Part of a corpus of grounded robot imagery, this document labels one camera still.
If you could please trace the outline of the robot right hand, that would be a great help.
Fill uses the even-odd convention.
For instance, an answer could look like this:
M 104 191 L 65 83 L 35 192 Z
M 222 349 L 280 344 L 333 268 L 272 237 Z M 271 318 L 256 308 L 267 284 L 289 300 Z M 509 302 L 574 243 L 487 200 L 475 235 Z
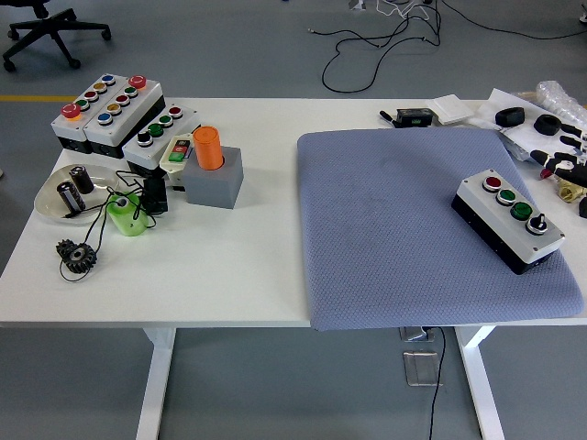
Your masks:
M 530 157 L 561 179 L 586 187 L 586 132 L 564 123 L 560 125 L 560 128 L 575 138 L 561 136 L 559 139 L 563 144 L 578 149 L 581 152 L 580 156 L 566 152 L 548 154 L 535 149 L 530 152 Z

